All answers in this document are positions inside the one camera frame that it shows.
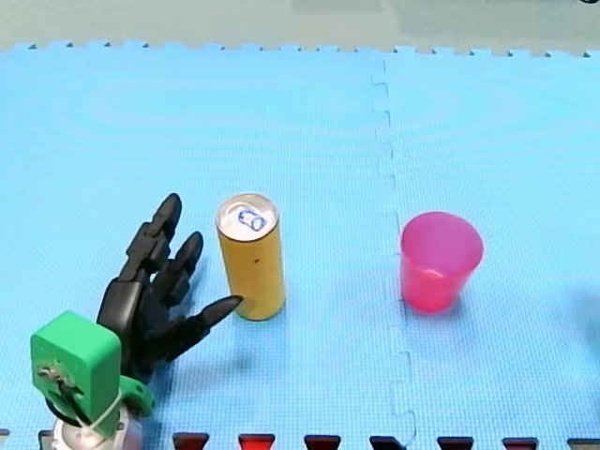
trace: floor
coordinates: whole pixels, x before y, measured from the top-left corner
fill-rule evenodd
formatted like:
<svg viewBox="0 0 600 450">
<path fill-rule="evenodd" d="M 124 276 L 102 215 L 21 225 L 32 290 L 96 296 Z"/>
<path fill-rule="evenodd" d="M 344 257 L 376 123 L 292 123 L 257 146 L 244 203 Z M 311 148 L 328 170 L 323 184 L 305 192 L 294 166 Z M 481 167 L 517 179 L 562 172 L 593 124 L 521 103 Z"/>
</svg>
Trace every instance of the floor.
<svg viewBox="0 0 600 450">
<path fill-rule="evenodd" d="M 581 54 L 600 48 L 600 3 L 581 0 L 7 0 L 0 10 L 0 49 L 44 46 L 66 39 L 151 45 L 180 41 L 276 48 L 336 45 L 392 50 L 413 45 L 428 52 L 527 48 Z"/>
</svg>

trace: green mount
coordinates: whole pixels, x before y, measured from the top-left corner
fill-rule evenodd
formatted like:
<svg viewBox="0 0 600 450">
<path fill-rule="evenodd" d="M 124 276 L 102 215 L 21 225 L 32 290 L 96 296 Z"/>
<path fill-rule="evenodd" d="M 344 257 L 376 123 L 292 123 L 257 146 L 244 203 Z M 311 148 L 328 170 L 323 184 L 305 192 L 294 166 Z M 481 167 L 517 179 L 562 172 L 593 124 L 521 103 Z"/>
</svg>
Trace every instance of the green mount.
<svg viewBox="0 0 600 450">
<path fill-rule="evenodd" d="M 56 380 L 48 377 L 48 371 L 75 388 L 75 401 L 92 423 L 111 408 L 119 391 L 121 401 L 133 406 L 136 413 L 146 416 L 154 409 L 155 401 L 148 388 L 121 375 L 119 337 L 73 312 L 64 312 L 31 336 L 31 362 L 36 389 L 73 421 L 77 421 L 77 415 L 64 401 Z M 118 420 L 117 407 L 97 425 L 95 432 L 111 437 Z"/>
</svg>

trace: white cable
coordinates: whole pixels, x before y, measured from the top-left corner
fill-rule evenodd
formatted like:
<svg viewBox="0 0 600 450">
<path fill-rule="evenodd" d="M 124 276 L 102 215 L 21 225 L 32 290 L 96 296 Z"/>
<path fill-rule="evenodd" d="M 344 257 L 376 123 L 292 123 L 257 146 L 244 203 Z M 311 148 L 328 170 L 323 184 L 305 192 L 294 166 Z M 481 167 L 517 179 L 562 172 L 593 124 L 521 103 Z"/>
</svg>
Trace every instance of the white cable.
<svg viewBox="0 0 600 450">
<path fill-rule="evenodd" d="M 86 425 L 85 423 L 83 423 L 79 417 L 77 418 L 79 425 L 82 427 L 82 437 L 83 438 L 92 437 L 96 434 L 96 428 L 98 428 L 98 425 L 100 425 L 104 421 L 104 419 L 106 419 L 109 416 L 109 414 L 113 412 L 113 410 L 115 408 L 119 407 L 119 405 L 121 404 L 122 397 L 123 397 L 123 392 L 121 392 L 121 389 L 119 389 L 119 392 L 117 393 L 116 397 L 114 398 L 112 403 L 109 405 L 109 407 L 106 409 L 106 411 L 104 411 L 100 415 L 100 417 L 98 419 L 96 419 L 96 421 L 93 424 L 90 424 L 89 426 Z"/>
</svg>

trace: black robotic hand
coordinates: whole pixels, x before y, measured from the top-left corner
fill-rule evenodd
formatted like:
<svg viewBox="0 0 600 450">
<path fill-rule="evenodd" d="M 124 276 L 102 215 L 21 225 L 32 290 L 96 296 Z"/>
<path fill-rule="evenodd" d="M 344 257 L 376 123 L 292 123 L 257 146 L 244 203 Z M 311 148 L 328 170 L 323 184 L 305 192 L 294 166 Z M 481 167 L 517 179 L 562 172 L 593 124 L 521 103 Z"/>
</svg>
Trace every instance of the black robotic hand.
<svg viewBox="0 0 600 450">
<path fill-rule="evenodd" d="M 243 301 L 239 295 L 230 295 L 196 316 L 172 320 L 171 308 L 180 305 L 188 293 L 203 251 L 203 237 L 195 232 L 169 259 L 181 210 L 181 199 L 171 194 L 152 221 L 142 224 L 127 249 L 121 273 L 104 293 L 97 316 L 98 324 L 121 339 L 122 374 L 142 383 L 148 383 L 156 363 L 171 362 L 189 350 Z"/>
</svg>

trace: metal base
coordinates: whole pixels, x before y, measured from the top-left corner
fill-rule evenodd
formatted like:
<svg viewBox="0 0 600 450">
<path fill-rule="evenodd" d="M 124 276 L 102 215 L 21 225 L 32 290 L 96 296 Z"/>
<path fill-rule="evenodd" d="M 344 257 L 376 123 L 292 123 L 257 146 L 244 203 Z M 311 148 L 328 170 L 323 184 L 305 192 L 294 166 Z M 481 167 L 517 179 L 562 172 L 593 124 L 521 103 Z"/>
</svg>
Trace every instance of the metal base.
<svg viewBox="0 0 600 450">
<path fill-rule="evenodd" d="M 57 420 L 52 432 L 52 450 L 142 450 L 142 426 L 126 407 L 119 410 L 117 431 L 110 439 L 83 436 L 82 429 Z"/>
</svg>

